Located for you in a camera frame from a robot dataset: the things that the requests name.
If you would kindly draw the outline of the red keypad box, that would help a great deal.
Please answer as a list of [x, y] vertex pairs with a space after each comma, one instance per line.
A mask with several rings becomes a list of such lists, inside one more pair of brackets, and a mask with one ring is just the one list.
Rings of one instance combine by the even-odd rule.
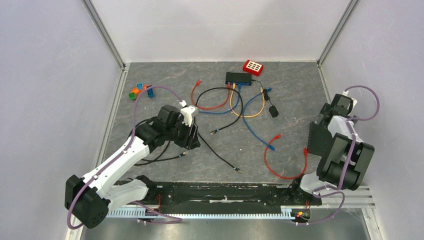
[[263, 69], [264, 66], [262, 64], [252, 60], [247, 60], [242, 67], [242, 70], [244, 72], [252, 74], [256, 77], [259, 77], [261, 75]]

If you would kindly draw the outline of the black network switch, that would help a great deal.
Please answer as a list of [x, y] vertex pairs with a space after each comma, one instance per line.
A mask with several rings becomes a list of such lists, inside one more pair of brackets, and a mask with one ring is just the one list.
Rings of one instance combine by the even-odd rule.
[[245, 72], [226, 72], [225, 76], [226, 84], [240, 84], [244, 86], [252, 85], [252, 75]]

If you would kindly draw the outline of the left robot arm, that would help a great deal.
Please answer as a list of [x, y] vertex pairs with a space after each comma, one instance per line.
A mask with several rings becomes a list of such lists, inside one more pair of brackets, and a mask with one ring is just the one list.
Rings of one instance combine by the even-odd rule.
[[129, 183], [115, 183], [142, 158], [147, 157], [166, 141], [192, 150], [200, 146], [193, 105], [178, 109], [165, 105], [156, 117], [138, 124], [126, 142], [102, 164], [82, 177], [70, 176], [65, 183], [64, 206], [67, 218], [76, 217], [82, 226], [98, 226], [115, 209], [134, 201], [153, 203], [157, 198], [155, 184], [141, 176]]

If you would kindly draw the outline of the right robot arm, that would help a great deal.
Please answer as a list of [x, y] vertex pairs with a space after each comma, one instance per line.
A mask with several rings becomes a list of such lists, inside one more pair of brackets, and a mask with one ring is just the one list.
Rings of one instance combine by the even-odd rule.
[[356, 190], [362, 183], [374, 155], [374, 146], [365, 143], [354, 127], [358, 121], [350, 116], [356, 100], [336, 94], [331, 103], [325, 103], [317, 119], [309, 124], [307, 152], [319, 156], [313, 173], [295, 178], [289, 189], [289, 199], [302, 204], [330, 185], [338, 190]]

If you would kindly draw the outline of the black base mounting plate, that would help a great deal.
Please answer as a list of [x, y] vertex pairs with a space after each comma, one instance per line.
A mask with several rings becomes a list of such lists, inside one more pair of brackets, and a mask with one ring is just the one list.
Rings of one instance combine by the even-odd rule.
[[141, 203], [158, 205], [164, 214], [277, 214], [282, 206], [321, 206], [322, 200], [300, 189], [300, 182], [180, 182], [152, 181]]

